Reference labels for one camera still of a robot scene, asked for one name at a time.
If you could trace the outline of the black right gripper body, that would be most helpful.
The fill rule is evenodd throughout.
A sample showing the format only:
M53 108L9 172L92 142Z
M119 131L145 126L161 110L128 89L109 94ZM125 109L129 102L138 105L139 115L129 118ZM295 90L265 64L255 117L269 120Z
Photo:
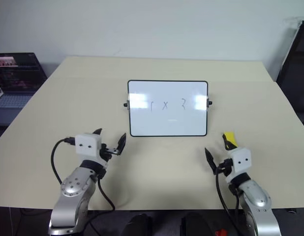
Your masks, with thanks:
M233 167L233 160L231 158L225 159L216 168L216 174L223 173L226 177L230 175Z

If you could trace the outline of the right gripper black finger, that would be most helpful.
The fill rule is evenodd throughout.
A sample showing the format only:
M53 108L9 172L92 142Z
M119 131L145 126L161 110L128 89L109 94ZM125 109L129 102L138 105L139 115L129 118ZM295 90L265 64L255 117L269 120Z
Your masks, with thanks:
M237 146L233 144L231 141L227 140L225 137L223 137L224 146L226 150L233 150L236 149Z
M211 152L207 148L205 148L205 156L206 156L207 163L209 164L210 168L212 169L213 174L216 175L217 166L214 162Z

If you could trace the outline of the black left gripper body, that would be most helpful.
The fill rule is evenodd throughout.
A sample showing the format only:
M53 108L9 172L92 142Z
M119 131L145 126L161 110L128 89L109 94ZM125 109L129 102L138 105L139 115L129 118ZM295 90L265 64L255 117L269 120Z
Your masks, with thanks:
M108 148L106 144L104 143L101 144L99 155L104 161L108 162L112 158L112 155L117 155L117 154L118 154L118 150L116 148Z

